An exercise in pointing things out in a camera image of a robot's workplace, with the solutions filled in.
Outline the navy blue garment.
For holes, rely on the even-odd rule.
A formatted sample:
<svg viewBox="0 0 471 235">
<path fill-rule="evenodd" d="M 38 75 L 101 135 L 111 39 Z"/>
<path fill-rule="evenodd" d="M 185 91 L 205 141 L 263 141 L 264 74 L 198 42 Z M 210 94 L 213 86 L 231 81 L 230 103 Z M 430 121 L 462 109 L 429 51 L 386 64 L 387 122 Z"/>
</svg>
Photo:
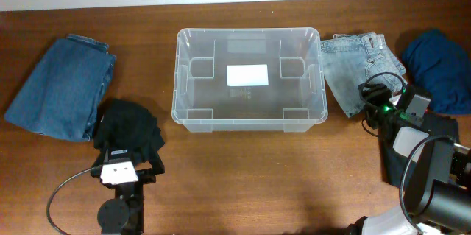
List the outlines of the navy blue garment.
<svg viewBox="0 0 471 235">
<path fill-rule="evenodd" d="M 462 47 L 432 29 L 410 42 L 402 53 L 414 84 L 432 95 L 436 113 L 470 113 L 470 59 Z"/>
</svg>

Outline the light blue jeans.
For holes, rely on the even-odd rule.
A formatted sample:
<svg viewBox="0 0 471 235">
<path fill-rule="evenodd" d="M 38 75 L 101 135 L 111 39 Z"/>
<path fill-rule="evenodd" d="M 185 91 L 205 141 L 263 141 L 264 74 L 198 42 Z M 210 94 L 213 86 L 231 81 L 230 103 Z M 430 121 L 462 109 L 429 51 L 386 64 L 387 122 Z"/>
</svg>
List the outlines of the light blue jeans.
<svg viewBox="0 0 471 235">
<path fill-rule="evenodd" d="M 320 51 L 325 79 L 347 117 L 362 111 L 364 102 L 358 87 L 369 78 L 371 84 L 384 84 L 393 92 L 401 91 L 406 81 L 405 66 L 389 49 L 382 34 L 335 34 L 321 42 Z"/>
</svg>

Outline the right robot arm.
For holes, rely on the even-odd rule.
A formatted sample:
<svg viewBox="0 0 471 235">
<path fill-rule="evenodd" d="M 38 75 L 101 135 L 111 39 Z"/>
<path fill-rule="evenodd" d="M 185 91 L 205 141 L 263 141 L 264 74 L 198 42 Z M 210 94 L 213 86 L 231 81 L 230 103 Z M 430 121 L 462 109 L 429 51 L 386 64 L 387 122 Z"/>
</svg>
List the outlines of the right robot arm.
<svg viewBox="0 0 471 235">
<path fill-rule="evenodd" d="M 399 183 L 399 205 L 362 217 L 349 234 L 470 233 L 470 149 L 449 135 L 421 127 L 431 94 L 403 86 L 397 103 L 384 84 L 360 84 L 366 122 L 381 128 L 384 141 L 403 147 L 407 158 Z"/>
</svg>

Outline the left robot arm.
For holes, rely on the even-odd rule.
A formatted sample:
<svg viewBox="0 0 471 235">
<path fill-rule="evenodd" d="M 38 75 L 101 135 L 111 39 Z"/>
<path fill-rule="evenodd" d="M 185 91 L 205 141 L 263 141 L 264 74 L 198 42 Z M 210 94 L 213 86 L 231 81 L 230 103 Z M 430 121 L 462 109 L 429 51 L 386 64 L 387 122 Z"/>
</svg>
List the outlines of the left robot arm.
<svg viewBox="0 0 471 235">
<path fill-rule="evenodd" d="M 102 234 L 144 233 L 144 186 L 156 182 L 165 167 L 154 147 L 113 149 L 106 146 L 93 163 L 91 176 L 114 191 L 97 213 Z"/>
</svg>

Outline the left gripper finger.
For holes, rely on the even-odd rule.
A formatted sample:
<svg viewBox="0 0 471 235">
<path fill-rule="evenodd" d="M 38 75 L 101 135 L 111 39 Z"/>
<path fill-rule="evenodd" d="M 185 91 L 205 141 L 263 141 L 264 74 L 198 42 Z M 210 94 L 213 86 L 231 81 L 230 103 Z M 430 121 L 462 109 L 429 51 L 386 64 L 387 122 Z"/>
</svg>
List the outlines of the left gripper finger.
<svg viewBox="0 0 471 235">
<path fill-rule="evenodd" d="M 150 163 L 152 171 L 154 172 L 155 175 L 160 175 L 165 173 L 165 167 L 164 164 L 157 152 L 157 150 L 150 145 L 148 147 L 148 158 L 147 161 Z"/>
<path fill-rule="evenodd" d="M 99 153 L 99 156 L 96 158 L 96 160 L 92 164 L 92 167 L 99 168 L 107 163 L 108 163 L 108 150 L 103 150 Z"/>
</svg>

